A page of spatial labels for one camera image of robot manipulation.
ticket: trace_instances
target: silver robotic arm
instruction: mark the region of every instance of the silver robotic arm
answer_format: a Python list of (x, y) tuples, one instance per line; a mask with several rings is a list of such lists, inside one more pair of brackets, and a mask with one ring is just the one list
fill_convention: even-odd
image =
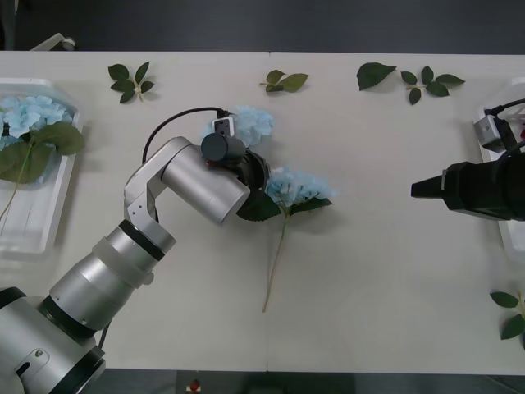
[[(225, 122), (233, 130), (231, 118)], [(104, 353), (94, 334), (135, 289), (153, 281), (153, 268), (175, 244), (155, 209), (166, 188), (219, 224), (243, 206), (250, 191), (263, 190), (264, 160), (227, 138), (232, 135), (220, 134), (205, 139), (201, 149), (184, 137), (164, 144), (128, 180), (125, 220), (48, 297), (0, 289), (0, 394), (76, 394), (103, 372)]]

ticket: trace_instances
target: metal cylinder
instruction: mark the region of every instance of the metal cylinder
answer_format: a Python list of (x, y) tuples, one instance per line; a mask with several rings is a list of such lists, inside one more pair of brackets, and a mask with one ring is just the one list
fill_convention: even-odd
[(26, 394), (81, 392), (105, 368), (103, 353), (84, 348), (47, 320), (27, 297), (0, 309), (0, 355)]
[(161, 181), (217, 224), (235, 214), (249, 196), (249, 189), (233, 173), (208, 166), (195, 145), (186, 146), (169, 162)]
[(158, 263), (119, 227), (104, 243), (114, 254), (88, 254), (49, 292), (55, 304), (76, 322), (102, 330), (121, 310)]

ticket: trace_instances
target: white plastic tray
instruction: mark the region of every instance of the white plastic tray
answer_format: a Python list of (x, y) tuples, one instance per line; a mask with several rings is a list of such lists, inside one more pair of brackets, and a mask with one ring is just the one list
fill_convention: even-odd
[[(73, 116), (73, 126), (82, 132), (79, 106), (52, 82), (0, 78), (0, 99), (13, 95), (50, 97), (67, 108)], [(0, 258), (31, 259), (53, 247), (75, 155), (56, 160), (57, 165), (43, 185), (22, 185), (16, 192), (11, 207), (0, 221)], [(12, 182), (0, 181), (0, 212), (11, 198), (14, 187)]]
[[(525, 99), (525, 77), (512, 79), (502, 90), (488, 98), (486, 103), (479, 108), (478, 114), (474, 121), (479, 121), (485, 116), (486, 108), (493, 108), (497, 105), (509, 103), (514, 100)], [(514, 134), (516, 140), (520, 141), (520, 134), (525, 126), (525, 104), (509, 108), (500, 114), (500, 117), (506, 119)], [(496, 160), (501, 153), (491, 152), (480, 145), (483, 162)], [(516, 222), (514, 220), (499, 222), (501, 238), (505, 252), (513, 261), (525, 263), (525, 222)]]

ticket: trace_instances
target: small red object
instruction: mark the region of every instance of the small red object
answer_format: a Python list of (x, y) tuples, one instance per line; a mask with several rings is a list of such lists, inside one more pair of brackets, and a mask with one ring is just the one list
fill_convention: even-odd
[(197, 379), (195, 379), (190, 385), (189, 385), (189, 389), (192, 391), (192, 392), (197, 392), (197, 390), (200, 388), (200, 383)]

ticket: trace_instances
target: dark floor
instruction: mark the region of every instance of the dark floor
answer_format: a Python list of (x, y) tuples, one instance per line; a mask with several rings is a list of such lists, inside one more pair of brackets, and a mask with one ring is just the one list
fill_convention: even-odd
[(30, 0), (16, 48), (525, 53), (523, 0)]
[(399, 373), (237, 373), (109, 369), (85, 394), (516, 394), (525, 379)]
[[(85, 51), (524, 54), (523, 16), (523, 0), (31, 0), (16, 48), (62, 33)], [(511, 392), (483, 376), (109, 369), (89, 394), (183, 393), (195, 378), (203, 394)]]

